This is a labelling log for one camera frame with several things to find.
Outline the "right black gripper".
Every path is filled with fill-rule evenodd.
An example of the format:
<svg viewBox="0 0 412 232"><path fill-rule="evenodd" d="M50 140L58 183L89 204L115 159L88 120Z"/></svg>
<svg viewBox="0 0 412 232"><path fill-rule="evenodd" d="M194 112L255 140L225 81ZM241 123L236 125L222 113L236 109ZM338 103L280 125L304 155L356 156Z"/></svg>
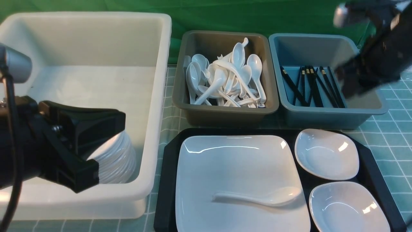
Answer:
<svg viewBox="0 0 412 232"><path fill-rule="evenodd" d="M411 49L377 49L362 52L339 64L334 73L343 82L345 99L364 95L376 88L401 79L401 73L411 66Z"/></svg>

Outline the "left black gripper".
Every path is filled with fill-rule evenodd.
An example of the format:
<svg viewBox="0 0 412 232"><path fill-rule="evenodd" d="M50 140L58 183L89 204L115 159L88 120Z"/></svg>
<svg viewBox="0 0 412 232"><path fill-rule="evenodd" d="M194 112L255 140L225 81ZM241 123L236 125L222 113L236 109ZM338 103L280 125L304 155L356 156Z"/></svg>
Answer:
<svg viewBox="0 0 412 232"><path fill-rule="evenodd" d="M99 164L89 156L125 130L126 114L41 101L29 104L28 125L39 149L39 177L80 193L99 184Z"/></svg>

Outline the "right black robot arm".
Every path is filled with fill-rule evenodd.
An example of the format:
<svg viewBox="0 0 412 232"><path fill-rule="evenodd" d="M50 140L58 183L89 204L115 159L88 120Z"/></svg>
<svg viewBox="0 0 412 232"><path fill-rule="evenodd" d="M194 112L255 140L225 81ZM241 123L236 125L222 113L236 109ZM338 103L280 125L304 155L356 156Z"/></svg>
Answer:
<svg viewBox="0 0 412 232"><path fill-rule="evenodd" d="M353 0L336 7L335 27L370 21L376 28L357 55L335 68L346 99L399 81L401 73L411 66L411 4L400 10L399 3L400 0Z"/></svg>

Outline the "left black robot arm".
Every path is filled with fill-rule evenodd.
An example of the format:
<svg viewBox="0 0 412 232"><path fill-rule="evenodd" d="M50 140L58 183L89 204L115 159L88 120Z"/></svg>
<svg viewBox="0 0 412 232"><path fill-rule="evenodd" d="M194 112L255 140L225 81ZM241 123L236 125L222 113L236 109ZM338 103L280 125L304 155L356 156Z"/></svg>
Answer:
<svg viewBox="0 0 412 232"><path fill-rule="evenodd" d="M126 114L81 108L30 96L6 96L1 106L1 188L39 177L75 193L100 182L89 156L124 131Z"/></svg>

